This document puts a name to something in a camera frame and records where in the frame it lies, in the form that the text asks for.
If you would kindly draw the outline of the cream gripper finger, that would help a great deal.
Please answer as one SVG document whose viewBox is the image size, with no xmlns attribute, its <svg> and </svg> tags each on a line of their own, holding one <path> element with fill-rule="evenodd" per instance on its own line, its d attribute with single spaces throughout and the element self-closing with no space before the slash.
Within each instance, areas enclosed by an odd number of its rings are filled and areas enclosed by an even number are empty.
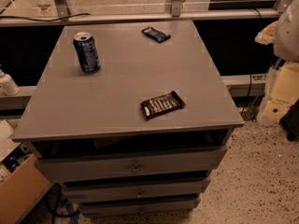
<svg viewBox="0 0 299 224">
<path fill-rule="evenodd" d="M 270 68 L 259 106 L 257 121 L 274 126 L 299 100 L 299 63 L 285 62 L 279 69 Z"/>
</svg>

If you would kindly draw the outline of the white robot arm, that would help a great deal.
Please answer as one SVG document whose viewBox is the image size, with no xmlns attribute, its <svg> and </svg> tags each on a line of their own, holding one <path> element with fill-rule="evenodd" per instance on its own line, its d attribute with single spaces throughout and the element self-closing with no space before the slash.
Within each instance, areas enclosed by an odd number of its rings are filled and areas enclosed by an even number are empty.
<svg viewBox="0 0 299 224">
<path fill-rule="evenodd" d="M 255 41 L 272 43 L 274 54 L 284 62 L 280 68 L 267 72 L 257 115 L 263 126 L 273 126 L 299 100 L 299 0 L 292 0 L 277 21 L 256 35 Z"/>
</svg>

